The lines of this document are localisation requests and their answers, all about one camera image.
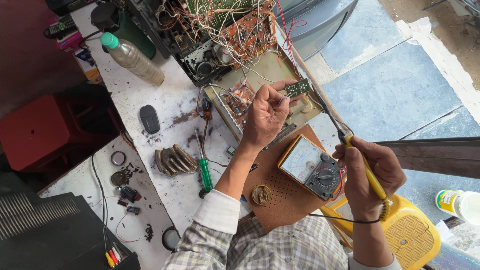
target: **white plastic container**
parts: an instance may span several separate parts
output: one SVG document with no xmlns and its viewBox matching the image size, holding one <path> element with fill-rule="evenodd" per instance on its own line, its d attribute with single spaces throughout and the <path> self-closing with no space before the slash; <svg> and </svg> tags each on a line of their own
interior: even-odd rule
<svg viewBox="0 0 480 270">
<path fill-rule="evenodd" d="M 465 222 L 480 225 L 480 193 L 445 189 L 437 193 L 435 205 Z"/>
<path fill-rule="evenodd" d="M 140 79 L 153 85 L 163 83 L 163 71 L 148 59 L 134 44 L 125 39 L 118 39 L 111 33 L 103 33 L 100 43 L 108 49 L 113 60 L 128 69 Z"/>
</svg>

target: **black remote control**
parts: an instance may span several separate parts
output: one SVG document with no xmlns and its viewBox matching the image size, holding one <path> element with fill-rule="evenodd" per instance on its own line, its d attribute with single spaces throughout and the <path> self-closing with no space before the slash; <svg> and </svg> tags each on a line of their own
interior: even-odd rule
<svg viewBox="0 0 480 270">
<path fill-rule="evenodd" d="M 61 39 L 66 34 L 71 33 L 75 30 L 77 30 L 77 25 L 73 21 L 72 17 L 68 15 L 60 19 L 57 24 L 45 29 L 45 31 L 43 31 L 43 35 L 46 38 L 50 39 Z"/>
</svg>

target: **green screwdriver handle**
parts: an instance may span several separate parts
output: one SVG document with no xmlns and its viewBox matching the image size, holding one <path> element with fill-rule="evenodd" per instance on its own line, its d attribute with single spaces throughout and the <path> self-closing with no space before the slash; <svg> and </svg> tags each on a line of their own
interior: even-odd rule
<svg viewBox="0 0 480 270">
<path fill-rule="evenodd" d="M 210 176 L 210 171 L 208 170 L 208 162 L 206 159 L 198 161 L 198 165 L 202 168 L 202 179 L 204 180 L 204 186 L 206 191 L 213 189 L 212 177 Z"/>
</svg>

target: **analog multimeter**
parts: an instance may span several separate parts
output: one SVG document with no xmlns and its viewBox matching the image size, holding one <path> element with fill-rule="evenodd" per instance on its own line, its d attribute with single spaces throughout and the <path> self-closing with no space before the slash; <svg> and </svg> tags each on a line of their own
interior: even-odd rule
<svg viewBox="0 0 480 270">
<path fill-rule="evenodd" d="M 324 201 L 340 192 L 347 175 L 329 154 L 304 135 L 299 135 L 278 161 L 278 168 Z"/>
</svg>

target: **white shirt cuff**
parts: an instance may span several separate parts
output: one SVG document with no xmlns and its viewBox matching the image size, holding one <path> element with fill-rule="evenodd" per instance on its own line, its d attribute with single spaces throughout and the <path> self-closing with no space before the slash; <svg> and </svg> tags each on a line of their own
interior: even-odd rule
<svg viewBox="0 0 480 270">
<path fill-rule="evenodd" d="M 348 269 L 349 270 L 402 270 L 402 267 L 398 263 L 395 254 L 393 255 L 393 262 L 385 267 L 370 267 L 363 265 L 359 262 L 357 262 L 353 256 L 348 257 Z"/>
<path fill-rule="evenodd" d="M 193 220 L 215 231 L 235 234 L 240 215 L 240 201 L 212 189 L 197 209 Z"/>
</svg>

